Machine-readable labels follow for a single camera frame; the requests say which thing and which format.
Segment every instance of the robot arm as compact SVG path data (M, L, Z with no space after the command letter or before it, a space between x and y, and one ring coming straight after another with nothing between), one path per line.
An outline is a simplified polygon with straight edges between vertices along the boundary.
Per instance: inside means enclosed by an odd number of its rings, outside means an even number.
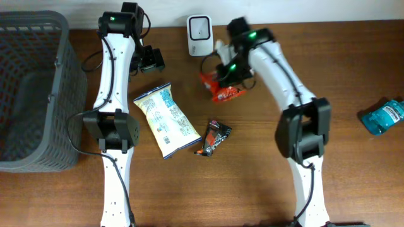
M217 66L221 85L250 78L251 69L262 77L282 111L275 139L294 177L297 205L292 226L325 226L330 218L324 205L321 167L328 142L330 105L302 84L269 30L251 31L245 19L239 18L229 24L228 31L233 46L217 45L223 62ZM301 123L302 115L310 121Z
M139 124L129 115L129 68L147 72L165 67L159 49L141 44L144 15L137 3L124 3L121 12L105 12L98 21L104 55L101 82L94 110L83 121L103 154L105 191L101 227L135 225L129 202L129 172Z

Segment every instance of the red snack package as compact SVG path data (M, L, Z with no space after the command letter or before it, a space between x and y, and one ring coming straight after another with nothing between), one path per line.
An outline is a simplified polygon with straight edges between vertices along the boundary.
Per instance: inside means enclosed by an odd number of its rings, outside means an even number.
M216 80L216 72L212 72L210 74L201 73L199 74L199 76L202 82L205 84L206 88L208 88L212 93L212 101L214 101L215 103L231 100L247 92L246 90L241 90L233 86L229 86L227 88L219 87L219 82Z

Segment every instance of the gray plastic basket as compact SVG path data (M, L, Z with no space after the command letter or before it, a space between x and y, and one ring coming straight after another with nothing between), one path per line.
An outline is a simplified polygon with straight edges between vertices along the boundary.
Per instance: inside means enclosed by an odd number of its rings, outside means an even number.
M0 13L0 171L55 172L77 163L64 122L84 109L87 79L68 37L59 13ZM70 122L77 146L81 128L81 119Z

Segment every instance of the snack bag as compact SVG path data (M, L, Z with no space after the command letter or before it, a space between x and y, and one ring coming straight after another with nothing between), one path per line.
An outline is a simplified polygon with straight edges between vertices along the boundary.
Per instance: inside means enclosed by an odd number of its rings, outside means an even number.
M133 100L146 115L164 159L202 140L172 99L171 83L159 86Z
M227 88L219 87L219 82L215 80L215 78L217 77L216 72L212 72L210 74L201 73L199 76L202 82L205 84L206 88L208 88L212 93L212 101L216 103L231 100L247 92L246 90L241 90L233 86L229 86Z
M203 142L202 149L195 151L194 154L208 157L212 156L213 150L228 138L231 132L231 127L219 123L216 120L211 120L208 129L206 130L205 141Z

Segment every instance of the wooden table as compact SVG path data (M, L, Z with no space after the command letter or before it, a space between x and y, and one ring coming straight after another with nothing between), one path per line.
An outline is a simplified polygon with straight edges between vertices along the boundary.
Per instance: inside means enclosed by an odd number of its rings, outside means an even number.
M404 124L375 137L357 112L382 97L403 94L404 21L268 26L303 83L333 107L323 167L331 220L401 226ZM214 38L228 41L224 26L214 28ZM72 31L70 41L81 60L101 48L94 31ZM201 58L188 54L186 28L153 28L145 43L161 49L167 67L162 73L138 74L128 88L130 113L141 124L130 178L137 223L242 226L290 221L295 210L292 174L276 148L280 113L263 83L258 80L247 95L214 104L198 79ZM87 108L99 81L100 71L88 74ZM163 160L145 116L131 100L166 82L172 83L175 102L201 135L212 117L233 128L211 158L194 155L201 147L196 144ZM98 151L87 132L81 147ZM103 202L98 157L82 156L76 167L61 173L0 173L1 226L99 226Z

